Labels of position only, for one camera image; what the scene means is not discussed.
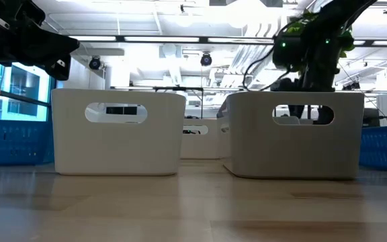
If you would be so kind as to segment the blue perforated plastic basket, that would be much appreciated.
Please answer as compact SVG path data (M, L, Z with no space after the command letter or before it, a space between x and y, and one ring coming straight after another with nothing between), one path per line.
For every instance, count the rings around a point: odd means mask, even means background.
M359 164L387 171L387 126L362 129Z
M0 120L0 165L43 165L53 161L51 122Z

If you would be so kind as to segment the grey plastic basket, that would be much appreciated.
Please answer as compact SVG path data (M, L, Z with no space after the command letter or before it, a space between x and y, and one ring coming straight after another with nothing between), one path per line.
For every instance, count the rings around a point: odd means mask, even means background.
M364 95L341 92L248 91L226 99L234 175L276 179L354 179L359 171ZM329 107L328 124L272 116L280 105Z

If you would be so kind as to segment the white plastic basket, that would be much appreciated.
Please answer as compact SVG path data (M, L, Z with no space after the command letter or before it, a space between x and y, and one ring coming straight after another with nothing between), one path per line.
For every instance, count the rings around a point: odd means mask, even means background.
M147 116L89 119L90 104L138 104ZM61 175L173 175L186 98L176 93L54 89L54 166Z
M230 157L228 118L185 119L182 159L225 159Z

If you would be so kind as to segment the black metal stand frame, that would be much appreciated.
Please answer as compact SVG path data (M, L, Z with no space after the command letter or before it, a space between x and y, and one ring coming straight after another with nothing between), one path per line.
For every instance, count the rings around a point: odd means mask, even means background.
M158 92L158 90L171 90L171 91L191 91L193 92L197 98L201 101L201 116L200 118L203 119L204 118L204 88L203 87L181 87L181 86L174 86L174 87L152 87L152 89L155 91L155 92ZM196 92L197 91L200 91L201 92L201 96L199 96Z

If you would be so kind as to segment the black computer monitor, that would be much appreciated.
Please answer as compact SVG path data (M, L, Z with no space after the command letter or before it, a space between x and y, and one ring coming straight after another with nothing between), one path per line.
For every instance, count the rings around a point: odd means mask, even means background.
M106 114L114 115L137 115L137 106L112 106L106 108Z

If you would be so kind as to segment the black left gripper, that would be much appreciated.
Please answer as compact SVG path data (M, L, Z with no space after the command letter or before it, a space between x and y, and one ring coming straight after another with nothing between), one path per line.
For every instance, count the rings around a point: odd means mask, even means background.
M10 25L0 27L0 63L34 65L56 80L69 79L77 39L39 28L45 15L32 0L0 0L0 18Z

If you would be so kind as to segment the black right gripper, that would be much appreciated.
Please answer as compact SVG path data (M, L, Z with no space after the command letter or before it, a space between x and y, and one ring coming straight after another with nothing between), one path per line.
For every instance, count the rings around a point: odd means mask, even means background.
M279 34L274 40L272 61L277 69L287 69L302 63L303 43L299 35Z

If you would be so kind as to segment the linear ceiling light fixture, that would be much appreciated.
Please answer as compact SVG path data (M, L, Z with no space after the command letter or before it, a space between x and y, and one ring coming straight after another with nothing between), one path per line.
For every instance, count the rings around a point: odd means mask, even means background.
M209 36L82 36L72 35L70 38L80 42L117 42L117 43L178 43L178 44L240 44L240 45L273 45L273 38L251 37L209 37ZM357 39L355 46L387 48L386 39Z

